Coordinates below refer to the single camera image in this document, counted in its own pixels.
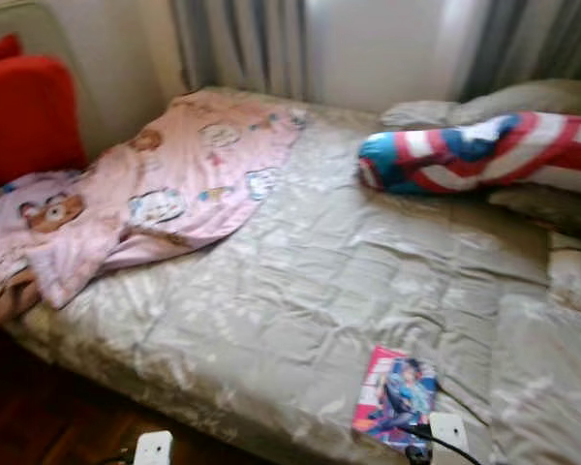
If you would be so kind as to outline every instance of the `grey curtain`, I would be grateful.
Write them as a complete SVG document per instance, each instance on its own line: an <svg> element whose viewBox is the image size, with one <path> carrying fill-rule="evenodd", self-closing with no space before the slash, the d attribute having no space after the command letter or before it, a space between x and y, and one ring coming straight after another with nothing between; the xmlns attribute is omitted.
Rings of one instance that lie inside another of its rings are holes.
<svg viewBox="0 0 581 465"><path fill-rule="evenodd" d="M581 0L492 0L461 100L535 78L581 79Z"/></svg>
<svg viewBox="0 0 581 465"><path fill-rule="evenodd" d="M173 0L190 90L306 97L304 0Z"/></svg>

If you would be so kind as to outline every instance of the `book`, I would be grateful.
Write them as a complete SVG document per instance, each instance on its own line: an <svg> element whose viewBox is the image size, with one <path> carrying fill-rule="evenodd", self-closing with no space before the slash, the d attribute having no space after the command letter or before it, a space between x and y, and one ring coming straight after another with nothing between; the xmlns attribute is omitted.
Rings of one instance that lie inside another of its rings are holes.
<svg viewBox="0 0 581 465"><path fill-rule="evenodd" d="M426 450L426 441L397 426L428 424L436 392L435 369L430 364L377 346L361 386L352 428L402 453L407 446Z"/></svg>

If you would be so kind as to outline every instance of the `grey comforter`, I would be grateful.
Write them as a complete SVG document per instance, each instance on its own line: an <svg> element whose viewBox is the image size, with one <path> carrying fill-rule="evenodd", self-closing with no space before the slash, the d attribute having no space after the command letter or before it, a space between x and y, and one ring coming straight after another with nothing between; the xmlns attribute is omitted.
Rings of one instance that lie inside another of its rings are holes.
<svg viewBox="0 0 581 465"><path fill-rule="evenodd" d="M350 431L374 345L402 348L435 364L438 409L464 417L484 463L581 464L581 313L546 303L546 233L484 204L361 189L375 115L309 110L239 232L38 307L14 337L288 464L406 463Z"/></svg>

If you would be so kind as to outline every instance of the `body pillow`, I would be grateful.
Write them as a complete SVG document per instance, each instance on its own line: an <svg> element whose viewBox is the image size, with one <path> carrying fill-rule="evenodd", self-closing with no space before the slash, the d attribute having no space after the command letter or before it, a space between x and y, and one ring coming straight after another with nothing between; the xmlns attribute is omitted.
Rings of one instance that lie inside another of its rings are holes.
<svg viewBox="0 0 581 465"><path fill-rule="evenodd" d="M471 126L378 133L362 181L391 193L456 193L527 181L581 193L581 116L520 112Z"/></svg>

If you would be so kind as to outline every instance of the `red pillow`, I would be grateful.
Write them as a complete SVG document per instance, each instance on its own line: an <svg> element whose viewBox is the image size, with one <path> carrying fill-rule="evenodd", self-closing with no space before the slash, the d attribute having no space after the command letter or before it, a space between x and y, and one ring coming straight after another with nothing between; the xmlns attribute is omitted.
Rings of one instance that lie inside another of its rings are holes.
<svg viewBox="0 0 581 465"><path fill-rule="evenodd" d="M0 60L21 55L21 44L15 34L9 34L0 40Z"/></svg>
<svg viewBox="0 0 581 465"><path fill-rule="evenodd" d="M0 60L0 186L29 172L85 164L64 65L42 56Z"/></svg>

